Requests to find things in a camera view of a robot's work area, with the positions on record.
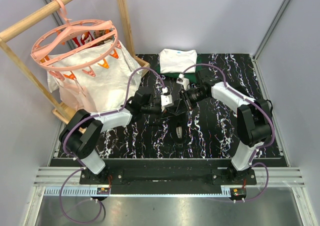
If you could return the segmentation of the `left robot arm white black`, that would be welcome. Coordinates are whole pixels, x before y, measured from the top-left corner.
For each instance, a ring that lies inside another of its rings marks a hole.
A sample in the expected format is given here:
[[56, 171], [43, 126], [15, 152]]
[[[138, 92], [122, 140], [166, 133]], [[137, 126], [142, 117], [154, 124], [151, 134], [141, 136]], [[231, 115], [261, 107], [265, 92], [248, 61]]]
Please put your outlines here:
[[167, 89], [160, 97], [154, 97], [148, 88], [138, 89], [125, 105], [114, 111], [90, 114], [78, 110], [59, 135], [63, 149], [91, 171], [90, 178], [97, 184], [108, 179], [106, 164], [95, 150], [102, 132], [124, 127], [139, 121], [143, 115], [160, 115], [166, 103], [172, 100]]

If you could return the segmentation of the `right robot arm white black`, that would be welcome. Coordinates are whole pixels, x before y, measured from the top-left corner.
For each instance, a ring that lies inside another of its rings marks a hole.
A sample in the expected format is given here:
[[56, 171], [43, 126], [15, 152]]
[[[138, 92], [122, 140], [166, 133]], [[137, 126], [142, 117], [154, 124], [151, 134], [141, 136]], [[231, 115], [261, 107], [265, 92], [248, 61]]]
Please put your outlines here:
[[260, 147], [273, 143], [271, 110], [267, 100], [249, 97], [228, 84], [224, 78], [209, 75], [210, 72], [207, 68], [198, 71], [194, 88], [182, 73], [176, 82], [183, 86], [179, 94], [187, 110], [191, 111], [199, 101], [213, 98], [235, 114], [239, 145], [231, 159], [232, 168], [227, 171], [227, 178], [236, 185], [244, 180], [244, 171], [252, 166], [254, 153]]

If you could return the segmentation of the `black canvas sneaker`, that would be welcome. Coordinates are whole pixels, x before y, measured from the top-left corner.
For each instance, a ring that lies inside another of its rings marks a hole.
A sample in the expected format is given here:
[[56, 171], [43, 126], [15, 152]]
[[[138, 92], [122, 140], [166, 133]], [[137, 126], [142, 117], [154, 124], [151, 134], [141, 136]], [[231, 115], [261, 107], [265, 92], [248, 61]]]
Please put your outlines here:
[[165, 109], [161, 117], [168, 120], [172, 141], [177, 145], [183, 145], [187, 137], [188, 111], [180, 115], [174, 115], [172, 106], [170, 106]]

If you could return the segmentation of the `black shoelace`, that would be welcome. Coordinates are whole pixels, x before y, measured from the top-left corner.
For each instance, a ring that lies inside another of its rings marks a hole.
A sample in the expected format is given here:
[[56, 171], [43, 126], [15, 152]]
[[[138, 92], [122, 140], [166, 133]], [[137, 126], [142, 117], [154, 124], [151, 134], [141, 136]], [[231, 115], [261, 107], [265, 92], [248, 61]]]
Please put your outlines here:
[[177, 99], [174, 101], [171, 111], [174, 115], [180, 115], [187, 111], [186, 103], [183, 99]]

